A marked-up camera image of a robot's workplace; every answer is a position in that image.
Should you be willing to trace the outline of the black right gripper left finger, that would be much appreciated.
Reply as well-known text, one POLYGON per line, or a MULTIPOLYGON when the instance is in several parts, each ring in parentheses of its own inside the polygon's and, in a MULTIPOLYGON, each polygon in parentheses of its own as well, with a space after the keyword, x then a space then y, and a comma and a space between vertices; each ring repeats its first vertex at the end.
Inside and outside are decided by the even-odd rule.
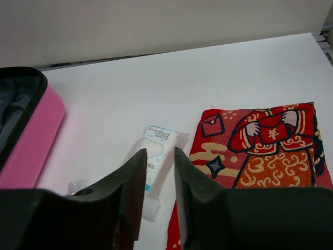
POLYGON ((147 153, 74 195, 1 190, 1 249, 132 249, 138 240, 147 153))

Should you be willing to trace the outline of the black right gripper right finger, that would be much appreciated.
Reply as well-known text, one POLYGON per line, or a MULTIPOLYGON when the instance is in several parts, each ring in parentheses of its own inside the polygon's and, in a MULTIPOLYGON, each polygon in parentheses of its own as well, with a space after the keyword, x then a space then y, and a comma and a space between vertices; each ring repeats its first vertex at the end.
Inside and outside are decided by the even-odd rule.
POLYGON ((182 249, 332 249, 332 191, 226 189, 174 150, 182 249))

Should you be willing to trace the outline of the small clear plastic bottle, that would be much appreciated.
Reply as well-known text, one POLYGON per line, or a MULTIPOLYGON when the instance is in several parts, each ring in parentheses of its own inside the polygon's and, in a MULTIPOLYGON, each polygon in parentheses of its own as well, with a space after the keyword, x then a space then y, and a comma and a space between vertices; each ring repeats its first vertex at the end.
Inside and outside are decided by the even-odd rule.
POLYGON ((85 179, 79 179, 72 181, 68 184, 67 195, 84 195, 85 191, 82 191, 87 186, 85 179))

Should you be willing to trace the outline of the white wet wipes pack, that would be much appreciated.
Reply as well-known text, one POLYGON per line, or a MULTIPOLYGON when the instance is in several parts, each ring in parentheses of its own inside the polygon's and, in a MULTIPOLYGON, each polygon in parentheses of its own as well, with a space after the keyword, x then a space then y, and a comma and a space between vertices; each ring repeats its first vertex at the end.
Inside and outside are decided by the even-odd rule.
POLYGON ((160 208, 159 193, 174 163, 174 148, 182 148, 189 134, 158 126, 147 126, 143 136, 131 147, 125 163, 137 151, 147 151, 147 169, 142 217, 154 221, 160 208))

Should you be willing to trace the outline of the red patterned towel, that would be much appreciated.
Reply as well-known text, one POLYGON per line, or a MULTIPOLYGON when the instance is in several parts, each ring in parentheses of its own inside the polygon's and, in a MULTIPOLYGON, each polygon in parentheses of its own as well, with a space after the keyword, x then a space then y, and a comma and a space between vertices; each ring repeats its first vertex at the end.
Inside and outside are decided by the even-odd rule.
MULTIPOLYGON (((313 103, 203 112, 191 163, 226 189, 326 188, 325 162, 313 103)), ((167 249, 182 249, 175 202, 167 249)))

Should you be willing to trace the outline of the pink hard-shell suitcase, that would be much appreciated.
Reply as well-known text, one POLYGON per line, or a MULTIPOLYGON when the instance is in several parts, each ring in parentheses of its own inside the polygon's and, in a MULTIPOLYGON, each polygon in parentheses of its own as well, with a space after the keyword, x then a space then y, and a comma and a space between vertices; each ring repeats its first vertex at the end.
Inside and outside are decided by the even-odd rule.
POLYGON ((1 189, 35 187, 64 114, 42 72, 1 68, 1 189))

